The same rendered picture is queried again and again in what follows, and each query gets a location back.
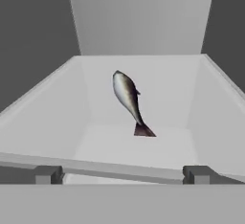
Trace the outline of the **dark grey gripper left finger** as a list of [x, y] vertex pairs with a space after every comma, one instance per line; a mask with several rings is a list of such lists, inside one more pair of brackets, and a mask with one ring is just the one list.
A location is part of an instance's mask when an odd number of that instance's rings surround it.
[[62, 184], [63, 168], [39, 166], [36, 168], [0, 167], [0, 184]]

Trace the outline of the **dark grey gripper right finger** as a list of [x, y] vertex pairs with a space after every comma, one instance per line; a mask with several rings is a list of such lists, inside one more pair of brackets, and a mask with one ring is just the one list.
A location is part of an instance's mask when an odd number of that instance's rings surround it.
[[245, 182], [223, 176], [208, 166], [183, 166], [183, 183], [194, 185], [245, 185]]

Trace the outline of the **white fridge drawer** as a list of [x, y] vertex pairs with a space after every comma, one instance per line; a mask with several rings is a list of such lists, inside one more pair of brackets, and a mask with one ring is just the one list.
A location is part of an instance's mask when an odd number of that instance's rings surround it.
[[[134, 135], [117, 70], [155, 137]], [[245, 182], [245, 96], [206, 55], [74, 56], [0, 113], [0, 166], [42, 165], [68, 184], [179, 184], [183, 166]]]

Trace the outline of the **silver grey fish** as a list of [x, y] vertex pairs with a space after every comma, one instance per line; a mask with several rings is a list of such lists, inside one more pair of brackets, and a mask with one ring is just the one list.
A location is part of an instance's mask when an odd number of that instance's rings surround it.
[[138, 103], [140, 92], [137, 90], [134, 81], [125, 73], [117, 70], [113, 74], [113, 90], [119, 102], [136, 122], [134, 135], [155, 137], [156, 134], [146, 125], [142, 118]]

